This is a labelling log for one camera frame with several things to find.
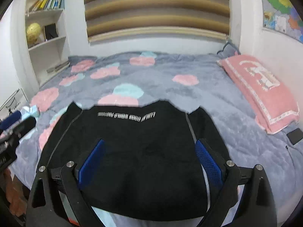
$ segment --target wall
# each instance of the wall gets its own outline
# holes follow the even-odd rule
[[[11,13],[12,5],[0,22],[0,106],[20,88],[11,51]]]
[[[87,40],[84,0],[65,0],[67,36],[71,55],[108,56],[127,51],[208,54],[221,50],[222,41],[209,38],[162,36],[124,39],[90,45]]]
[[[299,125],[303,128],[303,44],[285,34],[263,28],[262,0],[237,0],[235,3],[241,4],[241,53],[260,59],[288,86],[299,103]]]
[[[12,18],[7,30],[11,33],[11,51],[14,65],[23,92],[30,100],[39,90],[34,70],[29,58],[25,34],[25,3],[26,0],[13,0]]]
[[[241,39],[241,0],[229,0],[230,7],[230,33],[229,36],[232,38],[232,42],[239,47]]]

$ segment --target black phone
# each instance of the black phone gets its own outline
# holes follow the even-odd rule
[[[303,139],[303,131],[297,128],[294,131],[288,133],[287,137],[289,138],[290,142],[295,145]]]

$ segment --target bookshelf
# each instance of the bookshelf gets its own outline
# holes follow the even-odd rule
[[[60,69],[57,72],[48,73],[47,70],[51,67],[55,67],[58,64],[64,63],[68,60],[69,56],[69,44],[66,37],[66,24],[65,24],[65,10],[64,7],[54,6],[49,8],[45,6],[45,9],[33,10],[37,0],[26,0],[24,21],[26,30],[32,23],[38,23],[42,29],[43,27],[56,24],[58,37],[44,41],[40,40],[38,44],[27,45],[30,63],[32,66],[32,73],[34,74],[37,85],[41,87],[59,72],[66,67]]]

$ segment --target bed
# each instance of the bed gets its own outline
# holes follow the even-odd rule
[[[293,146],[287,138],[286,134],[297,128],[294,123],[275,135],[267,135],[257,125],[250,104],[217,64],[218,60],[235,54],[237,49],[227,44],[217,55],[128,52],[106,58],[70,57],[71,66],[46,83],[29,102],[38,105],[41,113],[36,128],[17,148],[18,159],[10,166],[11,171],[31,188],[47,138],[73,101],[86,109],[93,105],[142,106],[160,99],[169,100],[186,112],[203,107],[238,166],[264,166],[278,222],[285,221],[294,209],[291,201],[300,198],[303,192],[303,141]],[[232,221],[237,205],[230,209],[224,224]],[[94,210],[106,226],[156,225]],[[163,225],[196,226],[199,221]]]

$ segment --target striped blind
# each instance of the striped blind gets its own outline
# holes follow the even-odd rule
[[[129,31],[195,34],[204,29],[229,34],[229,0],[84,0],[84,4],[89,39]]]

